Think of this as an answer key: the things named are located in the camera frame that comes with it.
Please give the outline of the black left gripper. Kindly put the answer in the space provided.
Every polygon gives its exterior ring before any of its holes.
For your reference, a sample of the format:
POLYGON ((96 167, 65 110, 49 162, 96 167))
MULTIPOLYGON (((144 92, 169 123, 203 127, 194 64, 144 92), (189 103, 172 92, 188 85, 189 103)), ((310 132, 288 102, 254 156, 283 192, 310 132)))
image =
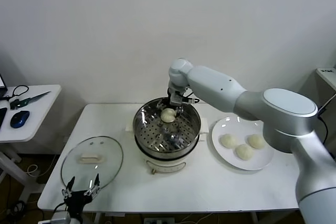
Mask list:
POLYGON ((61 192, 65 197, 64 202, 68 207, 67 211, 70 213, 70 215, 81 215, 84 206, 91 203, 91 196, 96 196, 100 192, 100 178, 99 174, 97 174, 87 191, 81 190, 72 192, 74 181, 75 176, 72 177, 72 179, 66 185, 66 188, 61 192))

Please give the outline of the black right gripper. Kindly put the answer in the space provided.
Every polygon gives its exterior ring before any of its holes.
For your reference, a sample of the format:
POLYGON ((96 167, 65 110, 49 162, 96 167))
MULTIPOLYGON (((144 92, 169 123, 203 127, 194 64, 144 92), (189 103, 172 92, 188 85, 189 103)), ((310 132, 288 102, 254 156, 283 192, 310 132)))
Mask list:
POLYGON ((159 111, 164 110, 167 106, 170 108, 175 108, 175 116, 178 117, 184 113, 184 108, 182 106, 183 97, 175 90, 168 89, 167 97, 164 100, 159 100, 156 104, 156 108, 159 111))

